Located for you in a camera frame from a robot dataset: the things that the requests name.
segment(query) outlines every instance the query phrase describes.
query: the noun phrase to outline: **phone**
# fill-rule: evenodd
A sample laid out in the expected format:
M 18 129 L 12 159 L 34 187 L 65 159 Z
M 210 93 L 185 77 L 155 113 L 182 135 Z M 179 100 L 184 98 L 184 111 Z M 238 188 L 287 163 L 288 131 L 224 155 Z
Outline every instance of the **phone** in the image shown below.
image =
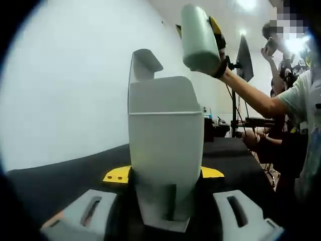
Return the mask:
M 267 52 L 269 56 L 272 56 L 276 50 L 277 43 L 270 37 L 264 46 L 264 51 Z

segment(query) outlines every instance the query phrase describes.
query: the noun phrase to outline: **ceiling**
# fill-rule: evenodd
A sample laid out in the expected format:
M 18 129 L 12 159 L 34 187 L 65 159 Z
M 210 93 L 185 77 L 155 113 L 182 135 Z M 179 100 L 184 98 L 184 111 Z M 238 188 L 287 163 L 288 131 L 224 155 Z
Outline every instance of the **ceiling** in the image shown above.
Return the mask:
M 194 4 L 214 17 L 221 27 L 228 49 L 238 49 L 240 30 L 246 31 L 250 50 L 259 50 L 266 40 L 262 27 L 269 20 L 276 20 L 276 9 L 269 0 L 148 0 L 170 24 L 180 24 L 181 9 L 186 4 Z M 255 2 L 253 10 L 245 10 L 237 2 Z

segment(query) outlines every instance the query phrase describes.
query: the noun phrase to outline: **desk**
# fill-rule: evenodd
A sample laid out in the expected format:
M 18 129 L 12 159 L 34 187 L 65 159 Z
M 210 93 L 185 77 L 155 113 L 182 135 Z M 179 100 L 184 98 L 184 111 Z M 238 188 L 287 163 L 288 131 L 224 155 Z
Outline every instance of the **desk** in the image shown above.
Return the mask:
M 130 164 L 129 145 L 89 157 L 8 172 L 17 194 L 37 227 L 63 210 L 88 189 L 101 185 L 105 174 Z M 215 138 L 204 144 L 203 166 L 224 173 L 221 191 L 239 189 L 277 222 L 275 193 L 260 165 L 240 139 Z

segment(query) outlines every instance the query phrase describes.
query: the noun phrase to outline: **black tablecloth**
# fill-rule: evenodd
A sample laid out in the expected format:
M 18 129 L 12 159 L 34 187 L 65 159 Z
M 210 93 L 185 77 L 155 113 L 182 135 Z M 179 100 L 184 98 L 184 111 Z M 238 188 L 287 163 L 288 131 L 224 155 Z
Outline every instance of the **black tablecloth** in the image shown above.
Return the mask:
M 71 202 L 101 185 L 106 173 L 129 165 L 129 145 L 43 167 L 12 170 L 12 181 L 25 209 L 40 227 Z M 240 139 L 215 138 L 204 145 L 203 166 L 224 173 L 220 191 L 239 189 L 277 221 L 274 191 L 260 165 Z

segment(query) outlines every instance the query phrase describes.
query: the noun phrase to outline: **black monitor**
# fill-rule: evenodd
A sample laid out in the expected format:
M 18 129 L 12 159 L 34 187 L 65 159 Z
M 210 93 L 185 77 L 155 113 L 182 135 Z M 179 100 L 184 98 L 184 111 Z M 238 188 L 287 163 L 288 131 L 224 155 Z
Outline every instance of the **black monitor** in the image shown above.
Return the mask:
M 236 71 L 237 75 L 245 79 L 247 82 L 250 81 L 254 76 L 253 66 L 249 46 L 247 45 L 247 41 L 243 35 L 241 37 L 236 63 L 239 65 L 239 68 L 237 68 Z

